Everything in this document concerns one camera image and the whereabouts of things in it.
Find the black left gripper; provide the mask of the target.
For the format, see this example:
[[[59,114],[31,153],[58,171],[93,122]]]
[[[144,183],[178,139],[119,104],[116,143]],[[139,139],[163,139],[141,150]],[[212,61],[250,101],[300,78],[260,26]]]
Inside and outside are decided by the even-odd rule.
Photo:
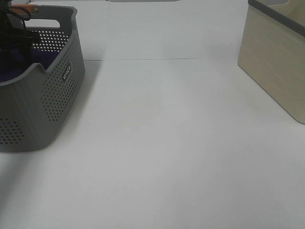
[[[0,51],[19,50],[27,60],[31,58],[32,44],[38,41],[38,33],[26,27],[33,14],[12,11],[10,0],[0,2]]]

